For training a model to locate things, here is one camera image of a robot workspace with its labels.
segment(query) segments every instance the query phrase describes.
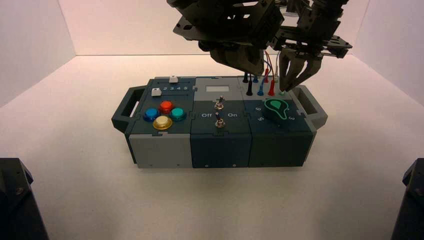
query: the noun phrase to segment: yellow button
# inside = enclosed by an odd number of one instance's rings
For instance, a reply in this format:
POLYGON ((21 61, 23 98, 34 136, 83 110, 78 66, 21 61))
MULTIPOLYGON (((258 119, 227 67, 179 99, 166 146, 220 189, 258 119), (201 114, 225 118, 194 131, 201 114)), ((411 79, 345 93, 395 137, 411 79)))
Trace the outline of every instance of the yellow button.
POLYGON ((166 130, 172 126, 172 119, 168 116, 159 116, 153 122, 153 127, 157 130, 166 130))

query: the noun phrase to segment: white table surface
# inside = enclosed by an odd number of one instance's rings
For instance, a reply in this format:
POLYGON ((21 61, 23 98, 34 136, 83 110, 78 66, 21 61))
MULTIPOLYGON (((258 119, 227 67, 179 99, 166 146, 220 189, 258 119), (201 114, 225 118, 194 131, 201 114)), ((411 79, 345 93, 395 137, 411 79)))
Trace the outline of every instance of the white table surface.
POLYGON ((79 56, 0 108, 0 156, 31 171, 52 240, 390 238, 424 156, 422 105, 328 57, 306 82, 328 121, 304 167, 138 169, 111 117, 129 87, 170 75, 241 72, 207 55, 79 56))

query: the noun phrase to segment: blue cable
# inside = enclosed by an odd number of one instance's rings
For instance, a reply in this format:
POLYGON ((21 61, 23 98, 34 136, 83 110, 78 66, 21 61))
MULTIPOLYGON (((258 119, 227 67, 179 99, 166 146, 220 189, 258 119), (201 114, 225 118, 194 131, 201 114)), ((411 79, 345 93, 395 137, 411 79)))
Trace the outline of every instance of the blue cable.
MULTIPOLYGON (((270 65, 270 63, 269 62, 267 62, 267 61, 265 61, 264 60, 264 62, 268 65, 268 68, 271 68, 271 65, 270 65)), ((266 74, 266 76, 264 76, 263 78, 262 78, 262 82, 260 83, 260 87, 259 87, 259 91, 257 92, 257 95, 258 96, 263 96, 264 95, 264 82, 265 82, 265 79, 268 77, 268 75, 270 74, 270 72, 271 71, 268 71, 268 73, 266 74)))

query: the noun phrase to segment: white backdrop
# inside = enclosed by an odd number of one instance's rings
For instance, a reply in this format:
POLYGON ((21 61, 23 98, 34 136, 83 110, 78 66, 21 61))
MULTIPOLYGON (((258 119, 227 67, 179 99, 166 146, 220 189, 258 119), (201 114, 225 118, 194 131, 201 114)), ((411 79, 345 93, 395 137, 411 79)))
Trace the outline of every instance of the white backdrop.
POLYGON ((354 54, 424 105, 424 2, 371 0, 354 54))
POLYGON ((74 56, 57 0, 0 0, 0 107, 74 56))
MULTIPOLYGON (((181 14, 166 0, 59 0, 77 55, 205 54, 173 33, 181 14)), ((355 43, 368 0, 351 0, 337 34, 355 43)))

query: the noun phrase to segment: carrying handle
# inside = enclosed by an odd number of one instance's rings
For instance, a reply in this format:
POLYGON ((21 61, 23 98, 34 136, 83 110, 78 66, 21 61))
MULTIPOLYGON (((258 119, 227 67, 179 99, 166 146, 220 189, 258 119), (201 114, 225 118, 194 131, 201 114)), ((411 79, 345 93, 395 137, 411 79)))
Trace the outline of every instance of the carrying handle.
POLYGON ((298 85, 292 90, 294 96, 303 107, 306 117, 313 123, 316 129, 321 128, 327 122, 328 115, 304 85, 298 85))
POLYGON ((131 87, 125 94, 125 97, 120 102, 118 108, 113 114, 112 123, 113 126, 125 134, 125 131, 130 122, 134 121, 134 118, 130 117, 136 102, 139 101, 146 89, 146 86, 131 87))

